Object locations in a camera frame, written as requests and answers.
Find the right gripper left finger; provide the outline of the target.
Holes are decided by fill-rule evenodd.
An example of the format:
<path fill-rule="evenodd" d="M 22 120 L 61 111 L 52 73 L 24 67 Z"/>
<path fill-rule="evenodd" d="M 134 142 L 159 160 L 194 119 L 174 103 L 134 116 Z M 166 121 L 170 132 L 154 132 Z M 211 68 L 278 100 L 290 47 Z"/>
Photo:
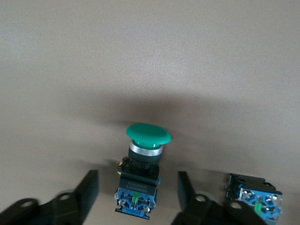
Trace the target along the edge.
<path fill-rule="evenodd" d="M 0 225 L 83 225 L 98 195 L 98 170 L 90 170 L 73 190 L 45 204 L 23 198 L 0 213 Z"/>

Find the green mushroom push button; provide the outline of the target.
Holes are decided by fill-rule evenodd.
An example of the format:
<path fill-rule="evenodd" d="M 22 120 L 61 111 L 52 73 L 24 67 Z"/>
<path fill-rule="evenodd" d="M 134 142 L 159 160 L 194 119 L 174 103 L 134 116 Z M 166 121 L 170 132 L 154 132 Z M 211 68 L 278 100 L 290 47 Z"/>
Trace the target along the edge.
<path fill-rule="evenodd" d="M 126 134 L 131 142 L 128 156 L 117 167 L 120 182 L 114 194 L 115 211 L 148 220 L 156 207 L 163 147 L 171 141 L 171 135 L 146 123 L 129 126 Z"/>

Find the red mushroom push button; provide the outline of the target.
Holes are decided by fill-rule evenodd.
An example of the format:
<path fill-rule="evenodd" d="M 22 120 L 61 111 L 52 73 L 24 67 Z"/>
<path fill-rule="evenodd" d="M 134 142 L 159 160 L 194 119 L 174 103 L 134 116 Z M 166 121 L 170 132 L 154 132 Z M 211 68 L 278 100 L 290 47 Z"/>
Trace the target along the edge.
<path fill-rule="evenodd" d="M 247 204 L 267 225 L 278 225 L 283 194 L 266 179 L 231 173 L 226 198 Z"/>

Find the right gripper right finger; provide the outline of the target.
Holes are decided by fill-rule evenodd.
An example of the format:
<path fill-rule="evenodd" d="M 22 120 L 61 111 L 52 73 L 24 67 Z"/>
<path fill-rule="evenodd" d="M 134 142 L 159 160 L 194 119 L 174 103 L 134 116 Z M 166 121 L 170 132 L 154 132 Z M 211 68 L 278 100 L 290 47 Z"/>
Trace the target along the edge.
<path fill-rule="evenodd" d="M 223 205 L 197 194 L 187 172 L 178 172 L 181 212 L 171 225 L 267 225 L 246 203 L 225 201 Z"/>

